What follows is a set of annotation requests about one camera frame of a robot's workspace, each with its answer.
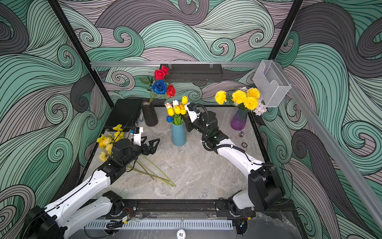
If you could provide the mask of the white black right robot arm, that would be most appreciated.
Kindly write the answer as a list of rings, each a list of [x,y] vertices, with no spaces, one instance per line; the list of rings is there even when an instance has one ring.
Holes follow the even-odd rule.
[[[247,177],[248,189],[228,198],[231,214],[239,215],[246,209],[264,212],[285,195],[276,166],[261,162],[236,146],[218,128],[216,113],[188,111],[185,123],[188,132],[195,129],[202,134],[204,149],[225,157]]]

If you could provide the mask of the pale yellow blossom spray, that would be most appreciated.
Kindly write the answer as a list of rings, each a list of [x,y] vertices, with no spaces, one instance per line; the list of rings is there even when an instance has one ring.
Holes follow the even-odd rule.
[[[101,153],[100,153],[100,155],[99,155],[99,158],[100,158],[100,160],[101,160],[102,162],[107,162],[108,160],[112,160],[112,159],[113,159],[113,156],[112,156],[112,154],[113,154],[113,146],[114,146],[118,141],[117,141],[115,144],[111,144],[111,143],[112,143],[112,140],[113,140],[113,139],[111,139],[111,134],[110,134],[108,137],[102,135],[100,138],[97,139],[97,143],[99,143],[99,147],[102,149],[102,151],[101,151]],[[125,143],[125,142],[130,142],[128,138],[123,138],[123,139],[120,139],[119,141],[121,141],[121,140],[125,140],[125,141],[123,141],[123,143]],[[132,143],[130,142],[129,147],[130,147],[131,149],[132,149],[132,146],[135,147],[135,145],[132,144]],[[125,165],[127,166],[127,165],[129,165],[130,163],[133,163],[133,162],[134,162],[135,160],[137,160],[140,156],[142,156],[143,154],[141,154],[141,152],[142,152],[142,151],[137,152],[137,153],[134,152],[134,157],[133,157],[133,159],[132,159],[132,160],[127,159]]]

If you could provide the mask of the yellow sunflower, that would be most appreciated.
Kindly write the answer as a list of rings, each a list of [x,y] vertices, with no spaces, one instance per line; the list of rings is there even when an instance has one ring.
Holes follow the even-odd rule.
[[[155,181],[154,177],[147,171],[147,168],[145,167],[145,165],[143,165],[142,163],[140,163],[138,161],[138,164],[142,167],[142,169],[145,171],[146,175],[148,175],[152,180]]]

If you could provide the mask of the teal ceramic vase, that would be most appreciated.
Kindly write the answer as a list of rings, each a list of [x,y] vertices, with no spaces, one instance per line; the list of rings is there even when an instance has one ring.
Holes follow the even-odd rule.
[[[186,143],[186,128],[183,122],[180,125],[172,124],[172,143],[175,146],[183,146]]]

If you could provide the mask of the black cylindrical vase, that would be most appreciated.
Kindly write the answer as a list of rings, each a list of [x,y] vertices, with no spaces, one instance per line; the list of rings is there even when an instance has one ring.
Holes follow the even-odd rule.
[[[141,103],[143,118],[147,126],[156,126],[158,124],[158,117],[155,108],[149,100],[143,100]]]

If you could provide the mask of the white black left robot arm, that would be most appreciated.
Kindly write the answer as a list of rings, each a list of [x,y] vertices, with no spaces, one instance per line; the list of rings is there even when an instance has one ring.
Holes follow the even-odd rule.
[[[21,231],[23,239],[68,239],[93,220],[117,210],[122,198],[112,191],[87,204],[96,194],[114,183],[126,172],[126,167],[136,162],[140,155],[154,154],[160,139],[145,144],[146,137],[134,144],[129,139],[119,140],[113,147],[111,156],[98,167],[83,183],[56,201],[41,208],[31,209],[25,218]]]

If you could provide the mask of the yellow ranunculus stem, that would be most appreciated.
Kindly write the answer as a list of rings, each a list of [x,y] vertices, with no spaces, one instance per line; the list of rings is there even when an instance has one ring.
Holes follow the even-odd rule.
[[[114,133],[114,139],[112,140],[111,144],[115,144],[117,141],[124,138],[124,132],[122,131],[121,124],[113,127],[112,129],[115,129],[116,132]],[[159,180],[162,180],[164,183],[170,185],[171,187],[176,187],[176,185],[173,183],[173,181],[157,165],[155,165],[150,159],[148,159],[145,155],[143,155],[141,157],[143,159],[145,159],[147,162],[149,162],[155,168],[155,170],[153,171],[145,165],[145,167],[147,168],[147,171],[154,177],[155,180],[159,179]],[[142,174],[146,175],[146,173],[143,169],[138,170],[138,169],[135,169],[134,166],[131,166],[131,165],[128,165],[126,167],[126,172],[128,172],[128,171],[136,171],[138,173],[142,173]]]

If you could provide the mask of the yellow flower bunch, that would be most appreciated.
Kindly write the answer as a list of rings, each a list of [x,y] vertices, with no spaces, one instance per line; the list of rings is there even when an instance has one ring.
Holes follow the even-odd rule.
[[[126,166],[126,172],[132,171],[149,176],[154,181],[160,180],[170,187],[176,187],[176,184],[147,156],[142,155]]]

